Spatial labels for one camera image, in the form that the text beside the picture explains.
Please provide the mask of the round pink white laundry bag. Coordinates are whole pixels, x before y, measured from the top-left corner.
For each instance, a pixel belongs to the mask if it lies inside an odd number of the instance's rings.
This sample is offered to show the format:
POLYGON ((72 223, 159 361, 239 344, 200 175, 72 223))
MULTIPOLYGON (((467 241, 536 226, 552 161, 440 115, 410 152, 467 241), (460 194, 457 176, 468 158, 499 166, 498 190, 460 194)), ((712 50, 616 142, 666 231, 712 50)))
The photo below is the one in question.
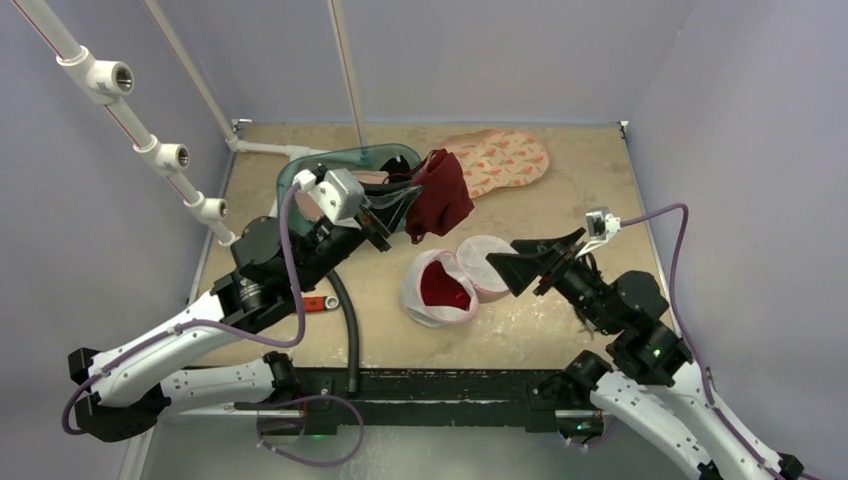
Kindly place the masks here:
POLYGON ((400 304, 425 327, 467 322, 482 304, 509 294, 486 256, 514 252, 508 242, 491 235, 469 237, 454 251, 427 250, 415 257, 402 280, 400 304))

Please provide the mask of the dark red bra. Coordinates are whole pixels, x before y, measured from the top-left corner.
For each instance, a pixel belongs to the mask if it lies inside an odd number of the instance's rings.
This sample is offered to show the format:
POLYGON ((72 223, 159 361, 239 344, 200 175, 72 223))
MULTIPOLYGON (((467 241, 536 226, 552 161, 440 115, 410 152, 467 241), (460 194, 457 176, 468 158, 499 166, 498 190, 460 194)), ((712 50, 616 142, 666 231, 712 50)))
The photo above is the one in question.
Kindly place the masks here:
POLYGON ((421 243, 427 234, 445 236, 474 209, 464 169, 456 155, 444 148, 432 150, 412 170, 389 174, 383 183, 405 181, 422 187, 406 216, 405 231, 413 244, 421 243))

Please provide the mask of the pink bra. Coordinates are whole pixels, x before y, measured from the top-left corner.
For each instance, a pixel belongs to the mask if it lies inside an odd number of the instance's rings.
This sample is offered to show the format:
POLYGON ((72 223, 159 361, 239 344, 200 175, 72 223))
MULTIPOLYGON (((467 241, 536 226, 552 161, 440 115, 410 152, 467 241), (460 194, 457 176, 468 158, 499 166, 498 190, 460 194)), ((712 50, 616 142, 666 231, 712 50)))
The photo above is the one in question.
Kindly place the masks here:
MULTIPOLYGON (((352 174, 362 184, 382 184, 388 177, 384 171, 352 170, 352 174)), ((295 195, 300 214, 308 221, 314 223, 323 216, 323 211, 307 193, 295 195)))

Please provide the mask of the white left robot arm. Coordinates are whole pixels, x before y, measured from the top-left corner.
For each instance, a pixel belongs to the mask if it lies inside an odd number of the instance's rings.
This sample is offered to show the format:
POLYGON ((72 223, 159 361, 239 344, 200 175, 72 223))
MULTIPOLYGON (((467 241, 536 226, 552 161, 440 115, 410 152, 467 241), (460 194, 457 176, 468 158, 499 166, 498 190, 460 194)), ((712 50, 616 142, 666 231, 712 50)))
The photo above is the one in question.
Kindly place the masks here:
POLYGON ((76 390, 63 407, 62 429, 111 443, 202 407, 289 407, 299 385, 287 350, 306 334, 304 294, 362 244, 387 250, 421 192, 406 183, 349 191, 327 182, 291 186, 277 215, 254 219, 232 245, 235 269, 184 311, 121 346, 69 355, 76 390), (288 220, 304 191, 322 214, 299 233, 288 220))

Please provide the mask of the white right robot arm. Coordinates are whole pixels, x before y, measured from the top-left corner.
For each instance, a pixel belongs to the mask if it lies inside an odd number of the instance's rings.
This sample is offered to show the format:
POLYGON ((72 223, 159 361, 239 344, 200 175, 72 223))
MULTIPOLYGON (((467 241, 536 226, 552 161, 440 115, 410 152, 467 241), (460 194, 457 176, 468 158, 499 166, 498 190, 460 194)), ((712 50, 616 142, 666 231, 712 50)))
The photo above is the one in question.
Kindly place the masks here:
POLYGON ((513 295, 555 290, 585 326, 613 336, 609 361, 583 351, 566 367, 564 399, 625 423, 690 479, 802 478, 797 457, 760 441, 712 391, 692 350, 662 321, 669 304, 650 273, 603 280, 592 253, 615 232, 579 228, 555 239, 515 240, 510 251, 486 256, 513 295))

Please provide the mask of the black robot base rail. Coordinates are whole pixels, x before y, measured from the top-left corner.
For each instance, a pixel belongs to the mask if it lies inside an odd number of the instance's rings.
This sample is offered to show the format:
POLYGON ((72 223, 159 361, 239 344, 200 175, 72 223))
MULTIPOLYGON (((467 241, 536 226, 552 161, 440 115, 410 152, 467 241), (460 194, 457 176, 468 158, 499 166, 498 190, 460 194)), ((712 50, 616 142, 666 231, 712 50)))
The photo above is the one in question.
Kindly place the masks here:
POLYGON ((589 395, 588 383, 567 370, 361 369, 351 391, 344 368, 297 367, 269 398, 235 407, 290 412, 308 435, 358 424, 514 427, 587 442, 612 425, 589 395))

